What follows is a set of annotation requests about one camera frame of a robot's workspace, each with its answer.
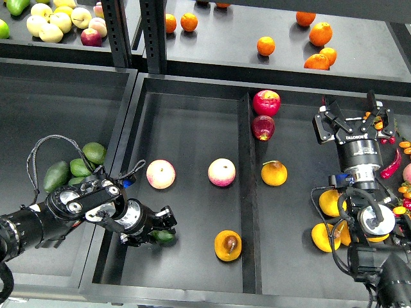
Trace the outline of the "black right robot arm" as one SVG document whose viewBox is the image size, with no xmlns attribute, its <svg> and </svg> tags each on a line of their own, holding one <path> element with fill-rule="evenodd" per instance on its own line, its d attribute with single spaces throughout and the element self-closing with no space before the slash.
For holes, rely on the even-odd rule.
<svg viewBox="0 0 411 308">
<path fill-rule="evenodd" d="M 397 196 L 380 175 L 379 143 L 395 136 L 395 125 L 373 92 L 355 117 L 323 96 L 313 118 L 318 143 L 334 142 L 340 165 L 323 187 L 337 193 L 336 216 L 319 211 L 325 241 L 339 270 L 366 287 L 369 307 L 410 306 L 410 216 L 394 212 Z"/>
</svg>

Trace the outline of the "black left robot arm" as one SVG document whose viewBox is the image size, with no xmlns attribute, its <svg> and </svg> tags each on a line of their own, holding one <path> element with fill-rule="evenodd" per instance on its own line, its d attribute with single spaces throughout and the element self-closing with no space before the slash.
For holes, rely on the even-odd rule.
<svg viewBox="0 0 411 308">
<path fill-rule="evenodd" d="M 103 166 L 93 169 L 90 160 L 72 139 L 82 162 L 91 172 L 78 184 L 63 184 L 52 189 L 43 202 L 34 200 L 29 206 L 1 216 L 1 301 L 5 302 L 14 289 L 13 274 L 7 262 L 32 247 L 48 241 L 63 241 L 83 222 L 103 227 L 119 234 L 121 243 L 138 247 L 157 243 L 155 231 L 174 234 L 177 221 L 169 206 L 154 212 L 134 198 L 128 198 L 125 188 L 140 170 L 140 160 L 127 173 L 117 177 L 106 173 Z"/>
</svg>

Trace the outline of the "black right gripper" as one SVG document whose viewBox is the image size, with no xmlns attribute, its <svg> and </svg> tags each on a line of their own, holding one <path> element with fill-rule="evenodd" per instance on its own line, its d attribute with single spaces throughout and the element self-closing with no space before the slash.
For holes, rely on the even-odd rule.
<svg viewBox="0 0 411 308">
<path fill-rule="evenodd" d="M 365 165 L 379 169 L 383 162 L 377 138 L 394 136 L 392 110 L 376 99 L 373 90 L 367 93 L 366 103 L 364 118 L 345 119 L 336 97 L 323 95 L 313 118 L 317 142 L 336 142 L 340 169 L 346 173 Z"/>
</svg>

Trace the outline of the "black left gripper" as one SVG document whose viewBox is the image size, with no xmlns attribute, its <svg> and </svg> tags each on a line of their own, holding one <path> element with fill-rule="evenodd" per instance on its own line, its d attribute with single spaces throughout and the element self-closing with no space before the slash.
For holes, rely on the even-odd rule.
<svg viewBox="0 0 411 308">
<path fill-rule="evenodd" d="M 154 213 L 137 199 L 129 199 L 123 213 L 115 219 L 123 230 L 119 233 L 122 244 L 138 247 L 142 244 L 158 243 L 151 236 L 153 227 L 156 230 L 171 230 L 177 225 L 177 220 L 170 206 L 163 207 Z"/>
</svg>

